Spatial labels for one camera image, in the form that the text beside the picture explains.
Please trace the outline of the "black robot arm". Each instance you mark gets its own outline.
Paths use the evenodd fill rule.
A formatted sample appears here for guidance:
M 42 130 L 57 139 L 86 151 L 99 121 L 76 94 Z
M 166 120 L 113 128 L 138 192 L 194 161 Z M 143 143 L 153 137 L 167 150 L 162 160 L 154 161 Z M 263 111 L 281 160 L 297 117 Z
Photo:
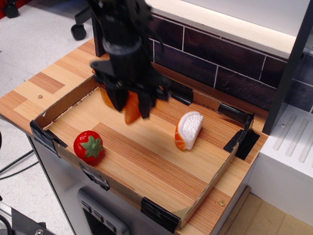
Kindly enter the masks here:
M 143 118 L 157 99 L 168 100 L 171 82 L 156 71 L 147 52 L 152 8 L 144 0 L 90 0 L 90 9 L 102 31 L 108 61 L 91 63 L 95 80 L 103 84 L 113 107 L 121 111 L 129 92 L 138 95 Z

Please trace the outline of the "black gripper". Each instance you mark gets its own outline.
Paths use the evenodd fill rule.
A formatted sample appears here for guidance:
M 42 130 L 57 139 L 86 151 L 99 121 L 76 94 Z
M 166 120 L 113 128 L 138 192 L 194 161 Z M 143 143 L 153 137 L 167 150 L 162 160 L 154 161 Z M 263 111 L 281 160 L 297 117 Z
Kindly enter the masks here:
M 128 90 L 137 92 L 141 116 L 148 118 L 157 98 L 169 99 L 170 80 L 153 68 L 140 37 L 129 45 L 118 45 L 103 38 L 102 45 L 110 59 L 94 61 L 91 67 L 97 80 L 104 83 L 114 108 L 119 112 L 124 108 Z

